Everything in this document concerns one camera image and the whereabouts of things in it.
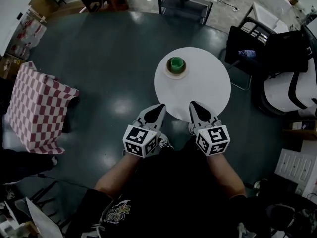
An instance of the graphic print on shirt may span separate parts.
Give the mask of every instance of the graphic print on shirt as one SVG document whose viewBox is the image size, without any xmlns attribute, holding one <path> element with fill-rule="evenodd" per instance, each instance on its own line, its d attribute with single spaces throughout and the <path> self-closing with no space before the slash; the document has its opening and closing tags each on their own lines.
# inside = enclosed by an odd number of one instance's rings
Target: graphic print on shirt
<svg viewBox="0 0 317 238">
<path fill-rule="evenodd" d="M 125 219 L 125 215 L 130 213 L 131 206 L 127 204 L 130 200 L 124 200 L 111 207 L 104 218 L 104 222 L 118 224 Z"/>
</svg>

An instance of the cardboard box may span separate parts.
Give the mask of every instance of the cardboard box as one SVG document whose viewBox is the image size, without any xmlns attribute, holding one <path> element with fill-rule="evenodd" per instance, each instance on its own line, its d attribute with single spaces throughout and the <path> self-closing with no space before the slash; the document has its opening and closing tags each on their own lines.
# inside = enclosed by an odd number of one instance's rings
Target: cardboard box
<svg viewBox="0 0 317 238">
<path fill-rule="evenodd" d="M 317 140 L 317 120 L 289 121 L 283 132 L 305 140 Z"/>
<path fill-rule="evenodd" d="M 5 53 L 3 57 L 0 57 L 0 77 L 14 82 L 24 62 L 25 60 Z"/>
</svg>

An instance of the pink checkered cloth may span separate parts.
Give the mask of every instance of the pink checkered cloth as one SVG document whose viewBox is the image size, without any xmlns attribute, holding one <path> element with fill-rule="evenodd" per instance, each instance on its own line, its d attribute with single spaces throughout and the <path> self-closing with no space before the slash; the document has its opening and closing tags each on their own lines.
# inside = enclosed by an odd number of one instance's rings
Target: pink checkered cloth
<svg viewBox="0 0 317 238">
<path fill-rule="evenodd" d="M 79 91 L 33 68 L 32 62 L 21 65 L 6 119 L 29 152 L 63 153 L 56 139 L 61 135 L 68 103 Z"/>
</svg>

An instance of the checkered box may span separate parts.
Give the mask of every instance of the checkered box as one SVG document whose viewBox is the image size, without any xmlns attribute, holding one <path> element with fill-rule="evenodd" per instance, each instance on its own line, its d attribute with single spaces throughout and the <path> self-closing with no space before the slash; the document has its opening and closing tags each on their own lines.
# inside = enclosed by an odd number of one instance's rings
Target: checkered box
<svg viewBox="0 0 317 238">
<path fill-rule="evenodd" d="M 223 153 L 230 142 L 227 127 L 215 126 L 198 130 L 196 144 L 206 156 Z"/>
<path fill-rule="evenodd" d="M 157 133 L 128 125 L 123 137 L 123 144 L 128 153 L 144 158 L 158 145 Z"/>
<path fill-rule="evenodd" d="M 6 119 L 29 152 L 63 153 L 56 140 L 63 129 L 68 103 L 79 96 L 79 91 L 34 68 L 32 62 L 22 64 Z"/>
</svg>

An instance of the forearm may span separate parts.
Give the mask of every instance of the forearm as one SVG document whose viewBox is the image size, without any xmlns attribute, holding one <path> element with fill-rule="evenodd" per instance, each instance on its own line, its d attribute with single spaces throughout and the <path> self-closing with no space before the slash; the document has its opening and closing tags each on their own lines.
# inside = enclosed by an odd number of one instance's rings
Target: forearm
<svg viewBox="0 0 317 238">
<path fill-rule="evenodd" d="M 140 157 L 126 153 L 126 155 L 104 174 L 95 186 L 98 190 L 112 199 L 116 199 L 132 174 L 136 171 Z"/>
<path fill-rule="evenodd" d="M 246 196 L 243 182 L 222 153 L 207 157 L 207 162 L 217 183 L 228 198 L 237 195 Z"/>
</svg>

